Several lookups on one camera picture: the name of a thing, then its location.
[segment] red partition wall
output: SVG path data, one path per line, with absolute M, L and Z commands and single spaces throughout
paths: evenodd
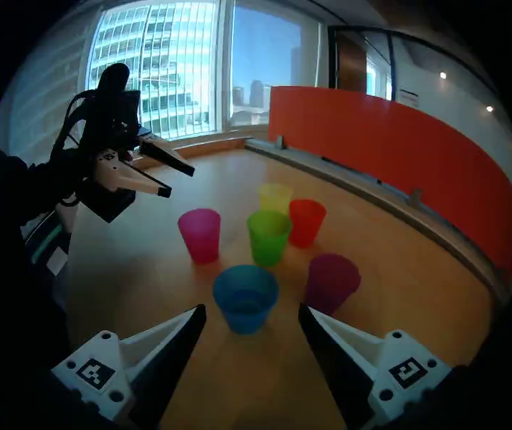
M 512 184 L 478 145 L 425 113 L 359 92 L 271 90 L 269 138 L 349 166 L 422 202 L 512 276 Z

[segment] wooden table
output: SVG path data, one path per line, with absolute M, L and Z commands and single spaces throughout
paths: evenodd
M 299 327 L 311 258 L 336 252 L 362 275 L 335 318 L 376 336 L 400 328 L 453 366 L 468 363 L 488 333 L 486 288 L 447 251 L 382 209 L 295 168 L 235 149 L 191 160 L 193 178 L 149 171 L 170 184 L 165 200 L 140 194 L 111 224 L 81 206 L 69 250 L 69 329 L 80 345 L 108 329 L 121 338 L 198 303 L 208 319 L 165 412 L 163 429 L 343 429 L 319 365 Z M 288 246 L 271 271 L 280 296 L 265 327 L 230 332 L 212 298 L 224 269 L 252 264 L 246 220 L 263 182 L 284 183 L 294 198 L 327 207 L 316 244 Z M 222 216 L 221 258 L 195 266 L 177 228 L 184 212 Z

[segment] skyscraper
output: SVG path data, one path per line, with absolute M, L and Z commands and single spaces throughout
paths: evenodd
M 271 86 L 264 85 L 264 105 L 262 107 L 265 110 L 269 110 L 270 99 L 271 99 Z
M 264 84 L 254 80 L 250 88 L 250 106 L 253 108 L 264 107 Z
M 243 87 L 232 89 L 232 103 L 234 106 L 243 106 Z
M 209 1 L 108 10 L 92 46 L 87 88 L 96 88 L 106 67 L 124 63 L 130 69 L 127 88 L 140 90 L 144 127 L 163 138 L 212 131 L 215 10 Z

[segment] pink cup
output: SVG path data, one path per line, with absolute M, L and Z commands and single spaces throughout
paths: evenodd
M 218 259 L 220 214 L 212 209 L 194 209 L 178 220 L 178 228 L 192 260 L 207 264 Z
M 361 275 L 355 264 L 338 254 L 322 254 L 309 263 L 305 304 L 331 315 L 356 292 Z

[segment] translucent cup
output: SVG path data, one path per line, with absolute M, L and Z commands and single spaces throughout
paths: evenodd
M 212 209 L 194 209 L 178 220 L 178 228 L 192 260 L 207 264 L 218 259 L 220 214 Z
M 279 263 L 291 232 L 287 215 L 273 211 L 257 211 L 248 218 L 253 260 L 260 266 Z
M 251 335 L 266 322 L 276 304 L 279 288 L 275 276 L 257 266 L 235 266 L 220 273 L 213 296 L 228 326 L 240 335 Z
M 326 214 L 324 206 L 317 201 L 293 200 L 289 204 L 289 218 L 294 225 L 289 235 L 289 243 L 298 248 L 310 247 Z
M 258 189 L 260 210 L 287 214 L 289 201 L 294 190 L 278 183 L 265 183 Z
M 322 254 L 309 263 L 305 304 L 331 315 L 356 292 L 361 275 L 355 264 L 338 254 Z

